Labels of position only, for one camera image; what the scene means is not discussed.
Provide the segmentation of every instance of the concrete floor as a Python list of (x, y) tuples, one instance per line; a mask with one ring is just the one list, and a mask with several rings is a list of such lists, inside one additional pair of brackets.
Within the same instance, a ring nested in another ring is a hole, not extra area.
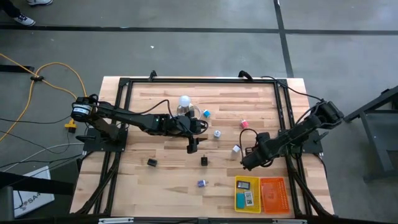
[[(43, 26), (278, 28), (272, 0), (54, 0), (51, 6), (37, 8), (14, 2)], [(280, 0), (280, 6), (286, 29), (398, 30), (395, 0)], [(13, 23), (4, 13), (0, 21)], [(151, 70), (162, 76), (235, 77), (240, 70), (255, 77), (287, 76), (279, 34), (0, 32), (1, 53), (36, 68), (67, 63), (80, 73), (88, 93), (99, 92), (105, 75), (149, 75)], [(332, 100), (345, 114), (397, 85), (396, 35), (287, 35), (287, 43), (294, 77), (304, 78), (310, 94)], [(1, 58), (0, 63), (9, 64)], [(82, 94), (78, 80), (62, 67), (48, 68), (42, 75)], [(1, 73), (0, 80), (0, 117), (15, 119), (27, 100), (29, 76)], [(70, 113), (71, 102), (69, 95), (38, 83), (23, 120), (58, 120)], [(67, 142), (62, 126), (18, 124), (12, 133), (48, 147)], [(5, 131), (9, 123), (0, 122), (0, 127)], [(323, 148), (337, 215), (398, 220), (397, 182), (362, 180), (377, 168), (373, 165), (377, 160), (359, 120), (330, 131)], [(39, 150), (8, 136), (0, 143), (0, 165)], [(43, 153), (35, 159), (58, 159), (80, 151), (71, 146), (62, 155)], [(23, 174), (40, 166), (21, 164), (10, 171)]]

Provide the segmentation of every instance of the person's foot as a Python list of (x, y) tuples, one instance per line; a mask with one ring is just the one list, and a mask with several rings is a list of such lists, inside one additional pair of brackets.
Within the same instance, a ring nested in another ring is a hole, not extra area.
[(53, 0), (26, 0), (30, 6), (46, 6), (52, 3)]
[(15, 17), (14, 20), (24, 26), (32, 26), (36, 23), (36, 21), (34, 21), (33, 19), (31, 19), (23, 14), (19, 15), (18, 17)]

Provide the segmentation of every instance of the orange basket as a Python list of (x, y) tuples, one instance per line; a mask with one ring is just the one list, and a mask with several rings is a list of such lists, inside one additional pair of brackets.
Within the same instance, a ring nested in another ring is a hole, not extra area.
[(265, 213), (289, 213), (289, 201), (287, 200), (283, 178), (261, 178), (260, 189), (262, 206)]

